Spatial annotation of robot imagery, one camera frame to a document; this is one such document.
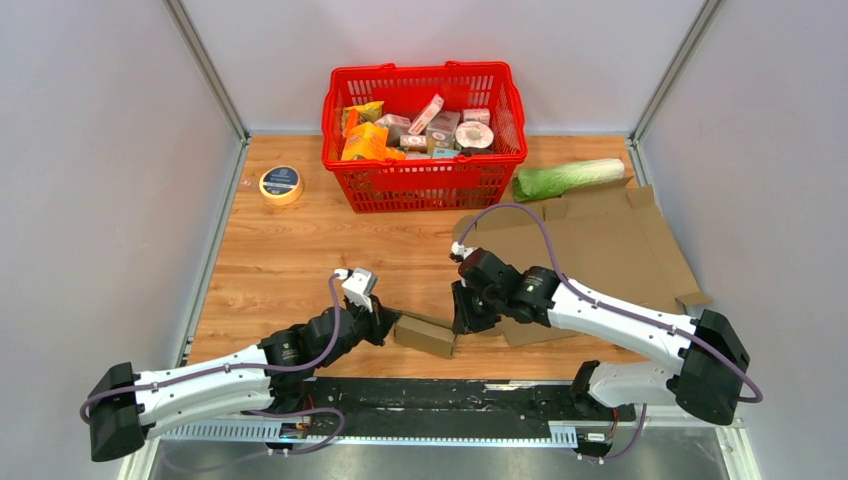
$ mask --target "tape roll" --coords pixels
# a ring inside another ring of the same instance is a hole
[[[492,129],[480,122],[465,122],[456,127],[456,143],[462,148],[488,148],[495,141]]]
[[[271,205],[288,205],[300,198],[303,181],[292,167],[274,167],[262,175],[259,191]]]

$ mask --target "red basket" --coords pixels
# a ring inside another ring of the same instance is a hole
[[[431,160],[340,161],[342,109],[383,100],[383,111],[414,118],[438,93],[444,110],[488,108],[494,155]],[[515,166],[527,158],[524,109],[503,62],[447,62],[437,67],[346,67],[333,70],[321,122],[324,167],[335,174],[356,212],[483,208],[497,202]]]

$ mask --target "orange package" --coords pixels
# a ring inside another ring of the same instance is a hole
[[[363,123],[348,133],[342,160],[382,160],[386,156],[389,130],[371,122]]]
[[[388,147],[386,149],[386,160],[393,158],[395,160],[406,160],[406,152],[403,150],[398,150],[394,147]]]

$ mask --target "wood grain surface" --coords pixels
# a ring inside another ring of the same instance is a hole
[[[320,136],[254,137],[215,265],[190,363],[226,355],[270,333],[305,323],[332,305],[335,268],[363,267],[379,277],[374,293],[389,307],[453,318],[448,259],[451,230],[469,210],[353,213],[335,177],[321,164]],[[621,137],[530,137],[524,166],[621,158]],[[259,193],[272,167],[295,167],[304,181],[294,204],[274,207]],[[509,189],[505,197],[511,198]],[[341,296],[341,289],[336,288]],[[477,379],[571,379],[585,360],[627,363],[638,355],[580,335],[524,347],[502,336],[463,336],[445,360],[397,345],[361,343],[319,375]]]

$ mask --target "gray wall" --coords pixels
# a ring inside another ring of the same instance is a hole
[[[0,2],[0,477],[115,478],[77,409],[174,361],[237,143],[158,1]]]
[[[186,0],[251,130],[320,130],[332,69],[505,60],[532,132],[629,131],[703,0]]]
[[[660,205],[750,350],[763,478],[844,478],[848,2],[729,0],[645,144]]]

